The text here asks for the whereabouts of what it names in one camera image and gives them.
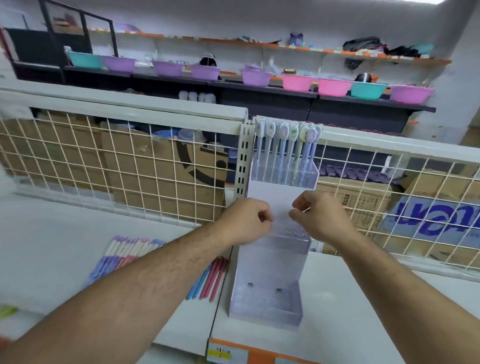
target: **plastic basin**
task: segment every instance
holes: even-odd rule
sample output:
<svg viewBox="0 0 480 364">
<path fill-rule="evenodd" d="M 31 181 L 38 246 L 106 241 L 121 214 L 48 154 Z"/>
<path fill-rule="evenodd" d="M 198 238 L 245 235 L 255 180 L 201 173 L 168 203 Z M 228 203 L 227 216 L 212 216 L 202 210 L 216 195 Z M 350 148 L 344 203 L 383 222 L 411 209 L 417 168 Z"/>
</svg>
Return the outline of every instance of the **plastic basin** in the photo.
<svg viewBox="0 0 480 364">
<path fill-rule="evenodd" d="M 75 67 L 102 69 L 100 56 L 92 53 L 67 52 L 68 58 Z"/>
<path fill-rule="evenodd" d="M 345 96 L 351 89 L 353 81 L 334 80 L 331 78 L 318 79 L 318 93 L 327 96 Z"/>
<path fill-rule="evenodd" d="M 390 100 L 404 104 L 421 104 L 435 92 L 435 89 L 431 87 L 408 85 L 392 85 L 390 87 L 392 89 Z"/>
<path fill-rule="evenodd" d="M 190 66 L 192 77 L 202 81 L 216 81 L 220 74 L 220 69 L 213 66 L 203 66 L 201 64 L 193 64 Z"/>
<path fill-rule="evenodd" d="M 314 77 L 283 74 L 283 88 L 289 91 L 308 92 Z"/>
<path fill-rule="evenodd" d="M 133 73 L 135 70 L 135 59 L 114 57 L 114 56 L 102 56 L 103 64 L 110 71 Z"/>
<path fill-rule="evenodd" d="M 352 84 L 351 95 L 364 100 L 378 100 L 384 93 L 388 85 L 370 84 L 367 82 L 354 82 Z"/>
<path fill-rule="evenodd" d="M 267 87 L 273 73 L 262 71 L 243 71 L 243 83 L 249 86 Z"/>
<path fill-rule="evenodd" d="M 164 61 L 152 61 L 152 63 L 155 73 L 159 76 L 181 77 L 183 64 Z"/>
</svg>

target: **person's left hand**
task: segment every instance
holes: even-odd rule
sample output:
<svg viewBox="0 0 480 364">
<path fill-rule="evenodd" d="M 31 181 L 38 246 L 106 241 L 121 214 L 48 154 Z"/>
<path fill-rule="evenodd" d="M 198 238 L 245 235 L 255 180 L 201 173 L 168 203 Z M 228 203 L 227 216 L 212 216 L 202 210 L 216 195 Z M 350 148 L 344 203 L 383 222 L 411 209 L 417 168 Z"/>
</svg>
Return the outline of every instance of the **person's left hand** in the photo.
<svg viewBox="0 0 480 364">
<path fill-rule="evenodd" d="M 248 244 L 266 235 L 274 216 L 270 205 L 254 198 L 240 198 L 214 223 L 232 245 Z"/>
</svg>

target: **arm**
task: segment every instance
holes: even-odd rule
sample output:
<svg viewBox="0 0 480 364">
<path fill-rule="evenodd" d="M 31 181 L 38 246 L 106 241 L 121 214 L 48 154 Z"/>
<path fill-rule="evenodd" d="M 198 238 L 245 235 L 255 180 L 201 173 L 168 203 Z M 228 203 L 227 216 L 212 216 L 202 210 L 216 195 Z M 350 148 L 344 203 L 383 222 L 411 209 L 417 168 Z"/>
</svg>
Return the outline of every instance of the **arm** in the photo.
<svg viewBox="0 0 480 364">
<path fill-rule="evenodd" d="M 332 196 L 304 192 L 293 207 L 293 220 L 340 252 L 407 364 L 480 360 L 480 320 L 358 232 Z"/>
<path fill-rule="evenodd" d="M 220 219 L 116 270 L 61 305 L 0 354 L 2 364 L 135 363 L 207 266 L 271 229 L 266 202 L 242 199 Z"/>
</svg>

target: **person's right hand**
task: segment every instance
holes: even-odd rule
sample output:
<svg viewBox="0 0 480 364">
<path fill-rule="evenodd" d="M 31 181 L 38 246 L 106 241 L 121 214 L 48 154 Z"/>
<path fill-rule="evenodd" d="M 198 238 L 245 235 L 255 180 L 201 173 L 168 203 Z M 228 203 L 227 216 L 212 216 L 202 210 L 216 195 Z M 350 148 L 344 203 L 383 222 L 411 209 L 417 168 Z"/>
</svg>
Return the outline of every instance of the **person's right hand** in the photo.
<svg viewBox="0 0 480 364">
<path fill-rule="evenodd" d="M 290 218 L 303 226 L 312 238 L 334 248 L 359 234 L 342 205 L 327 192 L 305 191 L 292 206 Z"/>
</svg>

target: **white wire grid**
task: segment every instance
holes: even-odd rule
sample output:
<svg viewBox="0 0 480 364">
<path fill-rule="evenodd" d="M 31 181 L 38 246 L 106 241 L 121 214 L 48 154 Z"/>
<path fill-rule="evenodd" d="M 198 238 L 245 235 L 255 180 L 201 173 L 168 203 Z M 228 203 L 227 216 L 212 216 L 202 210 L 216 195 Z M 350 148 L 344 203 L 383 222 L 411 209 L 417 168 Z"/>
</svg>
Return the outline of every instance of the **white wire grid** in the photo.
<svg viewBox="0 0 480 364">
<path fill-rule="evenodd" d="M 411 153 L 419 148 L 433 155 Z M 442 149 L 449 149 L 450 158 L 438 156 Z M 466 162 L 458 158 L 469 154 Z M 472 161 L 480 162 L 480 149 L 324 127 L 314 160 L 338 170 L 335 176 L 321 175 L 316 189 L 334 195 L 358 230 L 376 244 L 399 257 L 426 257 L 480 272 L 480 181 L 476 172 L 463 173 L 465 166 L 479 170 Z M 366 176 L 384 171 L 389 183 L 353 180 L 347 168 Z M 337 254 L 328 245 L 323 253 Z"/>
<path fill-rule="evenodd" d="M 217 146 L 217 133 L 211 144 L 199 132 L 177 141 L 155 135 L 151 124 L 143 124 L 145 133 L 128 121 L 102 120 L 50 110 L 33 120 L 0 119 L 0 161 L 21 186 L 34 186 L 33 194 L 43 188 L 54 200 L 195 224 L 220 216 L 229 147 Z"/>
</svg>

